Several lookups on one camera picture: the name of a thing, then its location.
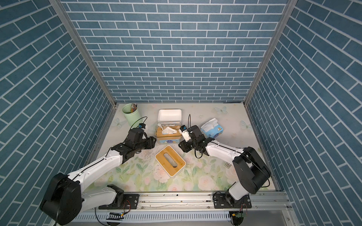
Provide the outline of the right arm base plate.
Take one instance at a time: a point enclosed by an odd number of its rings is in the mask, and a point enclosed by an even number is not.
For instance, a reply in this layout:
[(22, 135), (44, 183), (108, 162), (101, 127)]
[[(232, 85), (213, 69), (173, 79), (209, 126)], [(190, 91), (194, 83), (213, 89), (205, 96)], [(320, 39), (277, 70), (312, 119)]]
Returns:
[(212, 200), (215, 209), (249, 209), (252, 207), (249, 195), (245, 195), (241, 199), (235, 200), (228, 192), (222, 193), (217, 191), (213, 194)]

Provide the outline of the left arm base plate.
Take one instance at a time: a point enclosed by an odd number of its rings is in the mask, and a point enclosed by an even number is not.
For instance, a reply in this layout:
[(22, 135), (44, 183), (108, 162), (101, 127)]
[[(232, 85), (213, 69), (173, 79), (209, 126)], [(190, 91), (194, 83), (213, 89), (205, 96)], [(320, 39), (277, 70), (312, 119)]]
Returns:
[(111, 204), (99, 206), (99, 210), (134, 210), (137, 209), (139, 197), (139, 194), (134, 193), (117, 195)]

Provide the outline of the white box with bamboo lid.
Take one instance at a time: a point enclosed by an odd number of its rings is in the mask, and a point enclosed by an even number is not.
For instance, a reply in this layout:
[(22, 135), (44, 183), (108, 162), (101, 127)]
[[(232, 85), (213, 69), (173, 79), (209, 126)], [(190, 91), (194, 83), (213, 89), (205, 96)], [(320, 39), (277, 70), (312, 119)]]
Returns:
[(170, 177), (178, 175), (186, 166), (186, 161), (171, 146), (163, 148), (155, 158)]

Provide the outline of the bamboo lid with slot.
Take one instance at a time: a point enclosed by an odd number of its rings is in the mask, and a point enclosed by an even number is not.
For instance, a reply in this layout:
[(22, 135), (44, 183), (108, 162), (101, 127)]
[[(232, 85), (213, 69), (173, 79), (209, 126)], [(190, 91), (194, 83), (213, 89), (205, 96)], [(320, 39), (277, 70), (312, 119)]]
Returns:
[(181, 135), (179, 129), (180, 125), (164, 126), (162, 129), (158, 127), (156, 130), (156, 137), (158, 138), (179, 137)]

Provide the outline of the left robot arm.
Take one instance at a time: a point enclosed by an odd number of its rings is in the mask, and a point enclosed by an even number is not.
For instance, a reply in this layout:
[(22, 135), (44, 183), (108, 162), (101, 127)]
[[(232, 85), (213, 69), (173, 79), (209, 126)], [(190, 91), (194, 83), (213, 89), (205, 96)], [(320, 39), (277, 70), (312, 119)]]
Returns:
[(130, 129), (124, 142), (111, 147), (101, 158), (69, 174), (55, 175), (50, 180), (40, 210), (63, 226), (79, 213), (92, 208), (124, 207), (124, 191), (116, 185), (107, 185), (93, 193), (86, 193), (85, 190), (105, 173), (124, 164), (136, 153), (153, 149), (155, 144), (156, 138), (147, 136), (144, 129)]

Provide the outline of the white plastic box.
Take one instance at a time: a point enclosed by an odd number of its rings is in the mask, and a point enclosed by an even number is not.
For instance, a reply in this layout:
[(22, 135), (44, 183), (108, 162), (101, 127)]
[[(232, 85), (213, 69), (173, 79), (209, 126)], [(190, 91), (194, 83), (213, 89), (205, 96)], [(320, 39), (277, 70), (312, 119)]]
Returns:
[(161, 125), (181, 125), (182, 110), (181, 109), (161, 109), (158, 112), (158, 123)]

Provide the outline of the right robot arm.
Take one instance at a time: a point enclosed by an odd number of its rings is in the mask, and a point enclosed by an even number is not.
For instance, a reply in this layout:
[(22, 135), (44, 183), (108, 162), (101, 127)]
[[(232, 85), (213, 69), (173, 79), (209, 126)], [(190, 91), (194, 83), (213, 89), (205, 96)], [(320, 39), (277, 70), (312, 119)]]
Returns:
[(222, 144), (212, 137), (205, 137), (198, 126), (181, 126), (179, 132), (184, 140), (179, 147), (185, 153), (191, 151), (221, 159), (234, 166), (238, 181), (224, 195), (231, 208), (242, 205), (242, 198), (256, 194), (265, 182), (269, 182), (271, 171), (257, 151), (252, 147), (236, 148)]

